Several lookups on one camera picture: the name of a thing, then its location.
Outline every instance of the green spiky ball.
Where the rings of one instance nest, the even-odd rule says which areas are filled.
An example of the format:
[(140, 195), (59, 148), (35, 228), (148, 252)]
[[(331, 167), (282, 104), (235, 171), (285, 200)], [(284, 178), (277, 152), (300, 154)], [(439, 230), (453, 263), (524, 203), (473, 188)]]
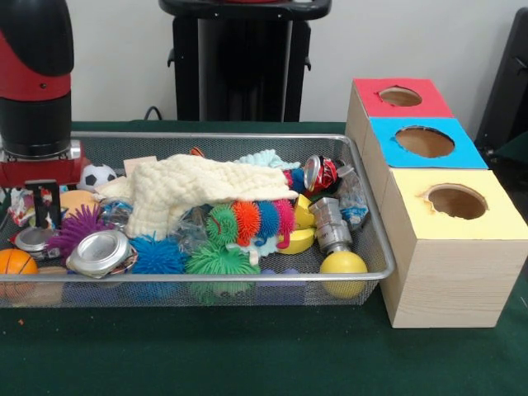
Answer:
[[(240, 249), (227, 249), (206, 243), (186, 264), (186, 273), (195, 275), (256, 275), (259, 266), (249, 263), (249, 256)], [(253, 282), (193, 282), (190, 292), (202, 304), (215, 304), (222, 299), (238, 296), (253, 287)]]
[(233, 243), (238, 236), (237, 218), (230, 205), (217, 205), (207, 218), (207, 235), (212, 243), (225, 246)]

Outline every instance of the white towel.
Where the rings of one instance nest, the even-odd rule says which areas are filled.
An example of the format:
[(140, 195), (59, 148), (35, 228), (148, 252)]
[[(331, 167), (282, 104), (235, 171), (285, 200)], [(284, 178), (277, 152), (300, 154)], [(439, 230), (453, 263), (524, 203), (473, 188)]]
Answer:
[[(108, 196), (107, 191), (99, 191)], [(218, 163), (178, 154), (156, 163), (141, 163), (132, 177), (113, 186), (112, 195), (130, 198), (134, 211), (126, 233), (135, 238), (167, 237), (183, 214), (194, 206), (231, 200), (295, 199), (297, 193), (279, 169), (243, 163)]]

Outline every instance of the white wall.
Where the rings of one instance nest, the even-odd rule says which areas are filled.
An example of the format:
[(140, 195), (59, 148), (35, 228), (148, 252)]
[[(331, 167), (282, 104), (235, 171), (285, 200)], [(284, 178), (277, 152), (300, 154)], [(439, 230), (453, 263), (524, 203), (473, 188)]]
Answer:
[[(157, 0), (68, 0), (75, 39), (73, 118), (176, 117), (172, 18)], [(522, 0), (334, 0), (312, 22), (302, 120), (344, 121), (352, 77), (432, 78), (468, 132), (482, 117)]]

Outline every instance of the red soda can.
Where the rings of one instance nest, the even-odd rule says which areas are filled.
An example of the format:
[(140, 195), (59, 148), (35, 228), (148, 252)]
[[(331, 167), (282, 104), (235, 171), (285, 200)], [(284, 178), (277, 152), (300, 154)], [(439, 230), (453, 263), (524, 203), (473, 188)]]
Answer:
[(337, 167), (330, 158), (311, 156), (304, 166), (304, 186), (311, 192), (329, 189), (338, 182)]

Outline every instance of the metal basket rim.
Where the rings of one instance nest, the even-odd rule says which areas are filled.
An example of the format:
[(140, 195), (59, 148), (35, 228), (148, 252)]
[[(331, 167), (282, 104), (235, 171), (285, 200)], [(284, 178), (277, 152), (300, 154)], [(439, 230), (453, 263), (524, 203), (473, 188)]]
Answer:
[[(363, 187), (370, 210), (375, 233), (384, 254), (386, 268), (379, 272), (365, 274), (296, 274), (296, 275), (136, 275), (107, 276), (100, 280), (82, 275), (0, 275), (3, 282), (292, 282), (292, 281), (380, 281), (392, 274), (395, 268), (393, 250), (375, 202), (374, 194), (366, 176), (356, 143), (342, 134), (236, 134), (236, 133), (192, 133), (192, 132), (72, 132), (72, 137), (82, 138), (139, 138), (139, 139), (327, 139), (339, 140), (350, 150), (356, 171), (364, 182)], [(5, 227), (7, 215), (0, 224)]]

